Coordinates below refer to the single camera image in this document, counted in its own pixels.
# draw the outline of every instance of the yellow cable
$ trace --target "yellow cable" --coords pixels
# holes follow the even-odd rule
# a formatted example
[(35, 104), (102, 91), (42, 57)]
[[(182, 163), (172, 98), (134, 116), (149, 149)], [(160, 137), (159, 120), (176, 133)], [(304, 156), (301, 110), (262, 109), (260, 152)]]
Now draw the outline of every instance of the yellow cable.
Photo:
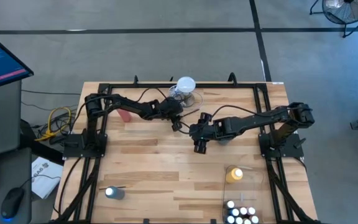
[(68, 111), (68, 120), (71, 121), (71, 110), (67, 107), (61, 107), (61, 108), (55, 108), (53, 111), (50, 112), (49, 114), (49, 118), (48, 118), (48, 128), (45, 134), (42, 135), (41, 138), (38, 138), (34, 141), (44, 141), (44, 140), (48, 140), (52, 137), (55, 137), (58, 133), (60, 133), (61, 131), (63, 131), (68, 124), (63, 125), (58, 131), (53, 132), (50, 129), (50, 122), (52, 120), (52, 115), (54, 114), (54, 112), (58, 111), (58, 110), (67, 110)]

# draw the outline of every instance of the gray concrete floor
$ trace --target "gray concrete floor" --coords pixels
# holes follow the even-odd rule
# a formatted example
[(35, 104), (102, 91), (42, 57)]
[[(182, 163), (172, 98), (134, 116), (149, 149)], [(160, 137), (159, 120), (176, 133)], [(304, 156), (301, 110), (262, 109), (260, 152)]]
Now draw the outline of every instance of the gray concrete floor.
[[(313, 0), (257, 0), (262, 28), (339, 27), (309, 16)], [(0, 0), (0, 30), (253, 27), (247, 0)], [(290, 101), (314, 108), (316, 124), (300, 131), (319, 219), (358, 223), (358, 32), (263, 33), (274, 82), (285, 82)], [(23, 88), (81, 91), (85, 81), (263, 81), (255, 34), (0, 35), (0, 41), (35, 72)], [(78, 96), (23, 93), (44, 108), (74, 105)], [(22, 118), (44, 123), (48, 111), (23, 106)], [(32, 222), (46, 222), (55, 194), (33, 203)]]

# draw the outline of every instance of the computer mouse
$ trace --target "computer mouse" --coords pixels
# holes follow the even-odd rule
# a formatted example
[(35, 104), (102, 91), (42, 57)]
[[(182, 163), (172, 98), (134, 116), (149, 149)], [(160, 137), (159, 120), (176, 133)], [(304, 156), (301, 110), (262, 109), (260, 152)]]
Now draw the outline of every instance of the computer mouse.
[(3, 218), (15, 217), (23, 195), (24, 190), (21, 187), (15, 187), (6, 194), (5, 199), (1, 205), (1, 215)]

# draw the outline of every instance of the white cap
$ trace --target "white cap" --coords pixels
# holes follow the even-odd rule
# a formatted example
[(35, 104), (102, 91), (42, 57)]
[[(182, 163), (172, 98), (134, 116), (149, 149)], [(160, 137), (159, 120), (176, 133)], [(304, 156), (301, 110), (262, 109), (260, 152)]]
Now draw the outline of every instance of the white cap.
[(106, 189), (106, 195), (112, 195), (113, 192), (114, 192), (114, 190), (111, 187), (108, 187)]
[(234, 175), (241, 177), (242, 176), (242, 170), (240, 169), (236, 169), (236, 171), (234, 171)]
[(256, 211), (255, 211), (254, 208), (252, 208), (252, 207), (249, 207), (249, 208), (248, 208), (248, 214), (249, 214), (249, 215), (254, 215), (255, 212), (256, 212)]
[(236, 224), (242, 224), (242, 218), (241, 217), (236, 218)]
[(232, 223), (234, 223), (234, 217), (233, 217), (233, 216), (228, 216), (228, 217), (226, 218), (226, 221), (227, 221), (228, 223), (232, 224)]
[(259, 222), (259, 218), (258, 218), (256, 215), (251, 216), (251, 217), (249, 217), (249, 218), (251, 219), (251, 222), (252, 222), (252, 223), (258, 223), (258, 222)]
[(226, 203), (226, 207), (227, 207), (227, 208), (234, 208), (234, 202), (233, 202), (233, 201), (228, 201), (228, 202)]
[(196, 88), (196, 82), (191, 77), (181, 77), (177, 83), (177, 90), (182, 93), (191, 93)]
[(231, 210), (231, 214), (234, 215), (234, 216), (239, 216), (239, 215), (240, 215), (240, 212), (239, 212), (238, 209), (233, 208), (233, 209)]
[(246, 215), (247, 209), (245, 207), (240, 208), (240, 213), (241, 213), (241, 215)]

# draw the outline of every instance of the wooden table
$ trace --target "wooden table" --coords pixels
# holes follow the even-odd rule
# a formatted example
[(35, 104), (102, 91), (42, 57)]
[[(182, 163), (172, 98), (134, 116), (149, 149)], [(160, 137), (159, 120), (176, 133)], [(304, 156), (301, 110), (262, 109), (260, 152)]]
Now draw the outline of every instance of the wooden table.
[[(86, 95), (97, 92), (98, 86), (98, 82), (84, 84), (80, 105)], [(267, 88), (272, 108), (288, 104), (282, 83), (267, 83)], [(143, 91), (143, 88), (118, 88), (113, 93), (136, 100)], [(203, 96), (204, 105), (199, 112), (184, 118), (187, 124), (196, 123), (201, 111), (212, 114), (226, 104), (256, 111), (251, 89), (197, 88), (196, 91)], [(156, 90), (149, 90), (142, 101), (154, 99), (162, 101), (163, 96)], [(248, 115), (245, 111), (224, 108), (215, 119)], [(74, 131), (79, 133), (85, 123), (83, 110)], [(144, 218), (149, 218), (151, 223), (209, 223), (210, 219), (221, 223), (223, 182), (228, 165), (246, 166), (252, 170), (244, 170), (241, 185), (228, 186), (225, 198), (240, 202), (243, 197), (242, 203), (255, 207), (263, 223), (275, 222), (265, 159), (260, 155), (257, 140), (258, 128), (246, 131), (226, 146), (211, 141), (207, 145), (207, 154), (202, 155), (193, 152), (193, 141), (188, 135), (174, 133), (171, 125), (169, 121), (144, 121), (137, 115), (130, 123), (123, 123), (117, 111), (109, 114), (108, 146), (101, 160), (92, 223), (141, 223)], [(58, 195), (75, 160), (65, 162)], [(62, 208), (66, 208), (78, 192), (83, 161), (81, 159), (77, 164), (68, 181)], [(290, 193), (306, 214), (317, 218), (305, 168), (291, 158), (284, 158), (283, 163)], [(127, 186), (125, 199), (106, 198), (101, 189), (110, 185)], [(286, 219), (283, 198), (280, 193), (278, 195), (282, 217)], [(85, 217), (87, 201), (88, 195), (85, 195), (81, 218)]]

